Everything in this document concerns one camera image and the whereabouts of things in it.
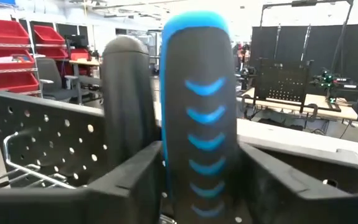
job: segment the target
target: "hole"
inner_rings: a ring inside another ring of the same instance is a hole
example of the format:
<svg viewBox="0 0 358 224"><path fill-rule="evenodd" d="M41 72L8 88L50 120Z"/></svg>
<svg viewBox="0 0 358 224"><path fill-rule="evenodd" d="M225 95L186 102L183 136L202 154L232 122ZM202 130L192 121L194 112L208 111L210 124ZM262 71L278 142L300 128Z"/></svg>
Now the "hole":
<svg viewBox="0 0 358 224"><path fill-rule="evenodd" d="M325 179L323 180L323 184L327 184L327 185L331 185L333 187L337 187L338 186L338 182L336 180L331 180L331 179Z"/></svg>
<svg viewBox="0 0 358 224"><path fill-rule="evenodd" d="M93 125L88 124L88 125L87 125L87 130L88 130L90 133L93 133L93 132L94 132Z"/></svg>

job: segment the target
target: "metal shelving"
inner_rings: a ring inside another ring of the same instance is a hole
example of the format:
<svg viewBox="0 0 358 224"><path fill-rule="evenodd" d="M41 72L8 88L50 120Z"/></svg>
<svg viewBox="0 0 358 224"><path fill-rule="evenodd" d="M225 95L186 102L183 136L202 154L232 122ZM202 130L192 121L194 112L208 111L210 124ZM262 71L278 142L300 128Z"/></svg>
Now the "metal shelving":
<svg viewBox="0 0 358 224"><path fill-rule="evenodd" d="M36 47L67 47L66 44L36 44Z"/></svg>
<svg viewBox="0 0 358 224"><path fill-rule="evenodd" d="M0 8L9 8L9 9L13 9L14 12L18 9L18 10L21 10L21 8L15 6L15 5L12 5L12 4L5 4L5 3L0 3ZM28 27L30 27L30 24L29 24L29 20L27 19L27 25ZM31 44L0 44L0 48L26 48L26 49L32 49L33 52L35 52L35 45L34 45L34 40L32 40L32 32L31 30L29 29L29 41ZM38 45L39 47L50 47L50 46L47 46L47 45ZM0 70L0 73L11 73L11 72L34 72L35 73L35 77L36 79L38 80L39 84L40 84L40 81L39 81L39 74L37 73L37 64L36 64L36 60L35 60L35 67L34 68L23 68L23 69L9 69L9 70ZM42 91L41 90L36 90L36 91L28 91L28 92L25 92L25 93L22 93L22 94L25 94L25 95L35 95L35 94L39 94L40 97L43 97L42 96Z"/></svg>
<svg viewBox="0 0 358 224"><path fill-rule="evenodd" d="M11 72L37 72L37 68L0 70L0 73L11 73Z"/></svg>
<svg viewBox="0 0 358 224"><path fill-rule="evenodd" d="M40 90L23 92L23 93L20 93L20 94L23 94L23 95L35 95L35 94L39 94L39 93L41 93Z"/></svg>
<svg viewBox="0 0 358 224"><path fill-rule="evenodd" d="M30 44L0 44L0 47L19 47L19 48L30 48Z"/></svg>

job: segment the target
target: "white table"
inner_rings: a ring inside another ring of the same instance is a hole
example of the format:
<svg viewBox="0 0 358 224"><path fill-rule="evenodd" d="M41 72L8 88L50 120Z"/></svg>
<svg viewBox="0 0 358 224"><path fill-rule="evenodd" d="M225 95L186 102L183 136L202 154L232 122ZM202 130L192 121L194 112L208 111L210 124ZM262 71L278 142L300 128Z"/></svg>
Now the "white table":
<svg viewBox="0 0 358 224"><path fill-rule="evenodd" d="M161 104L154 102L155 116L161 120ZM288 128L237 119L237 134L249 144L307 147L322 151L336 152L337 149L354 151L358 154L358 142L295 131Z"/></svg>

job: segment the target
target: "blue trim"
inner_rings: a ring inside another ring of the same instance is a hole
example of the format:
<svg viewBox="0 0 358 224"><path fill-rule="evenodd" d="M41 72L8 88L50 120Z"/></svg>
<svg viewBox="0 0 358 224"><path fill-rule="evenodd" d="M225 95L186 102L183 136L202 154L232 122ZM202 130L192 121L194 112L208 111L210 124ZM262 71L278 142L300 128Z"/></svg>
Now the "blue trim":
<svg viewBox="0 0 358 224"><path fill-rule="evenodd" d="M216 187L212 188L212 189L201 189L199 187L197 187L195 184L190 183L190 187L191 189L200 197L204 197L204 198L214 198L216 197L218 194L220 194L224 187L225 187L225 182L224 181L220 181Z"/></svg>
<svg viewBox="0 0 358 224"><path fill-rule="evenodd" d="M187 109L187 114L198 123L201 124L213 124L218 121L226 111L225 106L219 106L215 111L209 114L201 114L195 111L194 109Z"/></svg>
<svg viewBox="0 0 358 224"><path fill-rule="evenodd" d="M165 24L162 32L163 43L167 44L176 32L195 27L215 27L228 35L228 26L221 15L210 11L193 11L174 16Z"/></svg>
<svg viewBox="0 0 358 224"><path fill-rule="evenodd" d="M197 137L195 137L192 134L189 134L187 136L188 140L195 145L196 148L204 150L204 151L214 151L216 148L218 148L221 143L224 141L225 139L225 134L220 133L218 136L214 137L212 140L208 140L208 141L203 141L198 139Z"/></svg>
<svg viewBox="0 0 358 224"><path fill-rule="evenodd" d="M191 205L191 209L196 212L197 215L204 218L212 218L219 215L219 213L224 209L224 203L221 202L216 208L210 209L208 211L201 210L195 205Z"/></svg>
<svg viewBox="0 0 358 224"><path fill-rule="evenodd" d="M209 166L199 165L198 163L194 162L192 159L189 159L189 165L193 170L195 170L200 175L207 175L207 176L217 175L223 169L225 163L226 163L226 158L224 157L221 157L219 161Z"/></svg>
<svg viewBox="0 0 358 224"><path fill-rule="evenodd" d="M193 91L194 93L197 93L200 96L210 96L216 93L225 83L226 78L219 78L215 82L213 82L210 85L197 85L192 83L189 80L186 80L186 87Z"/></svg>

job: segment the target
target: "cable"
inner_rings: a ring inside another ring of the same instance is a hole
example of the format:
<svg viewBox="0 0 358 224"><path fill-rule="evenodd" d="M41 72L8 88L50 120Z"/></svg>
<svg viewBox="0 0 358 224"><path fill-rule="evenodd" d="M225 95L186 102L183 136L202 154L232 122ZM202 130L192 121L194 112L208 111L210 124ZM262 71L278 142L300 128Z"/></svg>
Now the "cable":
<svg viewBox="0 0 358 224"><path fill-rule="evenodd" d="M343 135L344 135L344 134L346 133L346 131L347 131L347 128L348 128L350 125L351 125L351 122L348 121L348 122L347 122L347 126L346 126L346 128L345 128L345 131L343 131L343 133L342 133L341 137L339 137L339 139L341 139L341 138L343 137Z"/></svg>

